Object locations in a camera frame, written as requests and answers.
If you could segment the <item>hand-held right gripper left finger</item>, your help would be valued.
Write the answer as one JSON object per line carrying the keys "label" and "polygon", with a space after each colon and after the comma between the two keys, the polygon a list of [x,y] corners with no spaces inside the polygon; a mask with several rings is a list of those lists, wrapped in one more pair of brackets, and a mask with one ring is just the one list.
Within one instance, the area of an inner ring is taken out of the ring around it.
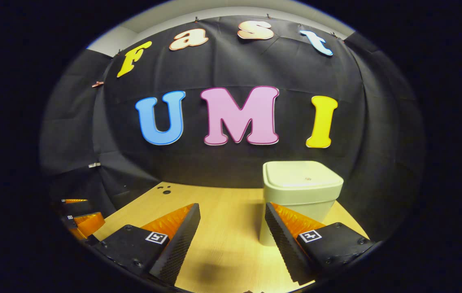
{"label": "hand-held right gripper left finger", "polygon": [[173,287],[200,219],[200,206],[192,203],[141,227],[123,225],[93,252],[137,278]]}

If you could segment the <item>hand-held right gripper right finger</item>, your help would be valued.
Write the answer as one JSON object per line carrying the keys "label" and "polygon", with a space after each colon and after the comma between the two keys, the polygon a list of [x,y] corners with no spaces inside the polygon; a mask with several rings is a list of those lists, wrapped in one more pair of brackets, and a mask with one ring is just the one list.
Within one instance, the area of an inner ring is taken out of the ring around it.
{"label": "hand-held right gripper right finger", "polygon": [[282,205],[268,202],[265,221],[292,281],[320,284],[350,269],[376,247],[347,225],[324,225]]}

